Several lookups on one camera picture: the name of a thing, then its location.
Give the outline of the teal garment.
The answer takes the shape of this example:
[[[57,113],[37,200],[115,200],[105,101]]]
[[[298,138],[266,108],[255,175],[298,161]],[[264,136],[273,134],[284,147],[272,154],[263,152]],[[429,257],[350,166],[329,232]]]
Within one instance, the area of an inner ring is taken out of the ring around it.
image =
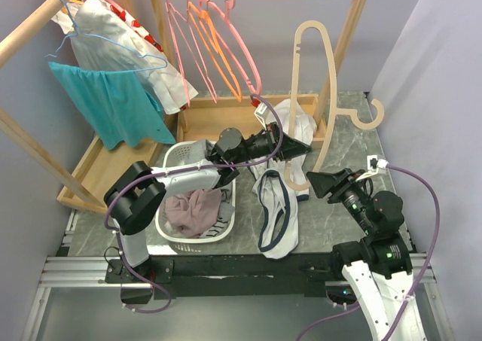
[[[57,62],[48,65],[108,150],[121,142],[134,148],[143,139],[175,143],[164,123],[162,106],[134,72],[86,70]]]

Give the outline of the orange plastic hanger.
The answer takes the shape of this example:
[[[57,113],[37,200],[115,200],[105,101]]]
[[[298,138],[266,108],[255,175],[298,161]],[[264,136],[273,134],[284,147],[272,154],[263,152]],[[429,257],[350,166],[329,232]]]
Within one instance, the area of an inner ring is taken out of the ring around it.
[[[204,46],[210,55],[212,61],[221,78],[232,92],[235,99],[240,102],[243,99],[242,90],[230,63],[224,51],[221,48],[221,43],[218,39],[218,32],[210,17],[208,11],[200,9],[193,2],[188,2],[188,15],[194,24]]]

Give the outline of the thin pink wire hanger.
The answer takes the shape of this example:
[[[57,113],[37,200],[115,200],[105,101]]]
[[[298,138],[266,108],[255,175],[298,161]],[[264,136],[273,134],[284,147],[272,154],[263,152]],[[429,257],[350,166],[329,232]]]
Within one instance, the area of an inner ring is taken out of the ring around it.
[[[186,97],[186,103],[187,104],[184,105],[184,108],[186,108],[188,105],[190,105],[191,98],[190,98],[190,93],[189,93],[189,89],[188,89],[188,82],[185,78],[185,71],[184,71],[184,67],[183,67],[183,63],[182,63],[182,56],[179,52],[178,40],[177,40],[176,32],[175,32],[175,29],[174,29],[175,18],[172,14],[171,2],[169,0],[164,0],[164,4],[165,4],[165,8],[166,8],[166,16],[167,16],[167,19],[168,19],[169,30],[170,30],[171,37],[172,37],[172,43],[173,43],[176,58],[177,58],[178,71],[181,75],[182,82],[183,82],[184,89],[185,89],[185,97]]]

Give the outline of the wooden back clothes rack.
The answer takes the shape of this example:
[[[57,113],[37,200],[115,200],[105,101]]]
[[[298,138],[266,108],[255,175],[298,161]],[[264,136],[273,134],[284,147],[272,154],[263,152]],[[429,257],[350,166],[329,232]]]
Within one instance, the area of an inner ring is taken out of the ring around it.
[[[179,52],[188,84],[193,73],[203,78],[208,91],[190,101],[178,115],[179,142],[208,139],[216,141],[227,128],[249,136],[263,127],[254,116],[251,95],[228,52],[224,51],[236,75],[243,99],[238,102],[221,78],[188,15],[188,2],[200,9],[198,0],[169,0],[175,18]],[[224,10],[225,0],[211,0]],[[338,116],[348,117],[359,129],[380,125],[384,109],[376,104],[377,116],[360,119],[352,108],[337,105],[337,76],[355,33],[366,0],[236,0],[230,20],[246,43],[261,76],[261,95],[277,105],[290,99],[317,125],[312,146],[328,150]],[[164,0],[151,0],[163,48],[178,67],[169,30]],[[248,76],[251,69],[234,37],[217,13],[208,11],[218,34],[241,62]]]

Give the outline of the wooden clothes rack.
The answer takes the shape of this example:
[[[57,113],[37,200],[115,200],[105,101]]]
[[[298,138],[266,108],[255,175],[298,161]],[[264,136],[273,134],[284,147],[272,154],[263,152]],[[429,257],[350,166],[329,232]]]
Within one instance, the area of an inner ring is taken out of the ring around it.
[[[228,52],[224,51],[236,75],[243,99],[238,102],[221,78],[188,15],[188,2],[200,9],[198,0],[169,0],[175,18],[179,52],[188,84],[193,73],[203,78],[208,91],[190,101],[178,115],[179,142],[208,139],[216,141],[227,128],[249,136],[263,127],[254,116],[251,95]],[[225,0],[211,0],[224,10]],[[355,33],[366,0],[236,0],[230,20],[246,43],[261,76],[261,95],[277,105],[290,99],[317,125],[312,146],[328,150],[338,116],[348,117],[359,129],[380,125],[384,109],[376,104],[377,116],[360,119],[352,108],[337,105],[337,76]],[[151,0],[163,48],[178,67],[169,30],[164,0]],[[248,76],[251,69],[234,37],[217,13],[208,11],[218,34],[241,62]]]
[[[110,151],[53,76],[74,57],[52,16],[60,0],[1,0],[1,217],[67,209],[102,214],[107,189],[133,162],[153,164],[163,145]]]

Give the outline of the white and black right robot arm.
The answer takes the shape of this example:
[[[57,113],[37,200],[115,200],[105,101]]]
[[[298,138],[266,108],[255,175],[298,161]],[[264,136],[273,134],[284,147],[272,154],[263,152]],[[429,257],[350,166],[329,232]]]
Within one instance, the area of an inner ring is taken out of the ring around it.
[[[335,245],[330,271],[354,291],[374,340],[424,340],[426,333],[410,288],[415,279],[410,252],[399,228],[403,201],[387,190],[375,191],[370,178],[343,169],[308,172],[315,195],[341,204],[364,235]]]

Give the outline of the mauve tank top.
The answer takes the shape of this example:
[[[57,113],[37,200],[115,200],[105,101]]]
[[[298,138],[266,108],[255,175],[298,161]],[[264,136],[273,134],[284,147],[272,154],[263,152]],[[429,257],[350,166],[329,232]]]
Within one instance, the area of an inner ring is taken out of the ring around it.
[[[219,189],[195,190],[169,197],[165,213],[172,228],[186,238],[196,238],[216,223],[220,204]]]

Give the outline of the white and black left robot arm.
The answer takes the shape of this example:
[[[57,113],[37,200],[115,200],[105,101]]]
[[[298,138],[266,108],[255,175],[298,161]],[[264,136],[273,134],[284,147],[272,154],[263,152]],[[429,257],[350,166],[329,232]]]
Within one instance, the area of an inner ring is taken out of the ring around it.
[[[192,190],[228,185],[239,168],[256,160],[292,160],[311,152],[311,146],[289,136],[276,123],[245,139],[236,128],[223,130],[208,146],[200,161],[154,171],[143,161],[133,163],[104,195],[107,218],[113,226],[124,261],[124,273],[133,282],[150,275],[150,254],[145,228],[152,222],[163,199]]]

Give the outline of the wooden left clothes rack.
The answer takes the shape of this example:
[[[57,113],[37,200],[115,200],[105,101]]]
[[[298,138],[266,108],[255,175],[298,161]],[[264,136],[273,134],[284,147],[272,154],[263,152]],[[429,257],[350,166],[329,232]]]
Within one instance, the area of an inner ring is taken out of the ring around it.
[[[133,162],[153,164],[163,145],[110,151],[53,76],[74,57],[52,16],[60,0],[1,0],[1,217],[67,209],[102,214],[107,189]]]

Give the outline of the white navy trimmed tank top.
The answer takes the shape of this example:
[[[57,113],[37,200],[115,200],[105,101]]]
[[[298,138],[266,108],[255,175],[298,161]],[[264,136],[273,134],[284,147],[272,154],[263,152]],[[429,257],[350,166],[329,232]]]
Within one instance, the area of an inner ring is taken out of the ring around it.
[[[287,134],[289,126],[290,99],[284,99],[274,107]],[[313,117],[299,105],[296,110],[294,138],[311,145],[317,130]],[[306,155],[294,158],[291,179],[296,184],[306,182],[302,170]],[[252,191],[263,210],[263,224],[258,240],[259,251],[269,259],[278,260],[293,251],[299,241],[298,203],[309,199],[309,191],[293,190],[284,179],[285,161],[269,160],[250,168],[256,181]]]

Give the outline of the white perforated plastic basket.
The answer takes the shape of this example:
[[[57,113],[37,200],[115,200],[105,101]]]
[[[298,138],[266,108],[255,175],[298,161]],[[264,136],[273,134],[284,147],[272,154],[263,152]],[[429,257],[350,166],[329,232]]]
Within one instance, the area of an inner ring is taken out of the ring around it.
[[[173,145],[166,153],[163,159],[163,167],[184,166],[187,163],[188,155],[194,141],[180,142]],[[171,227],[168,217],[165,213],[166,199],[164,199],[157,211],[154,222],[157,232],[170,242],[179,242],[187,244],[205,244],[218,242],[225,238],[233,229],[235,223],[234,209],[236,205],[236,181],[232,181],[228,186],[222,188],[224,200],[221,202],[221,208],[228,205],[230,209],[228,217],[222,215],[217,218],[217,222],[198,237],[188,238],[182,233]]]

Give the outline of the black white striped tank top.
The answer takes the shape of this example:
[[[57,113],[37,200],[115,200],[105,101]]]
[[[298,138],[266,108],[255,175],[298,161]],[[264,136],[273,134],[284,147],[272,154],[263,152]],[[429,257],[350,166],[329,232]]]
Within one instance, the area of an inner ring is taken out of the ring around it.
[[[212,227],[200,235],[200,239],[219,236],[228,228],[229,224],[229,221],[218,220]]]

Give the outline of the thick pink plastic hanger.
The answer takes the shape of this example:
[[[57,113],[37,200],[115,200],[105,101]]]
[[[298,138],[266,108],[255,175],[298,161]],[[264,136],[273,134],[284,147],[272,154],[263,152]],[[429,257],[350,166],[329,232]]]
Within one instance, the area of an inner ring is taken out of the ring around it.
[[[234,24],[230,20],[230,12],[235,8],[236,6],[236,0],[225,0],[224,2],[224,10],[222,10],[216,3],[212,2],[211,0],[198,0],[198,4],[200,7],[204,6],[206,10],[209,8],[213,9],[217,15],[221,18],[221,20],[224,22],[226,25],[227,29],[230,31],[231,35],[234,37],[236,40],[237,44],[239,45],[240,50],[243,52],[244,57],[246,58],[246,61],[249,65],[249,68],[251,69],[252,75],[254,77],[254,80],[248,76],[248,73],[246,70],[243,68],[241,62],[237,59],[236,55],[234,52],[229,48],[229,46],[226,44],[224,39],[218,34],[217,31],[215,31],[214,39],[216,42],[221,43],[221,47],[224,48],[228,54],[230,55],[231,59],[233,60],[234,65],[237,67],[237,70],[239,71],[239,74],[241,75],[242,79],[246,83],[246,86],[250,93],[254,93],[256,95],[261,95],[262,91],[262,81],[261,81],[261,76],[258,71],[258,68],[256,66],[256,63],[246,45],[244,42],[241,34],[239,34],[238,30],[234,26]]]

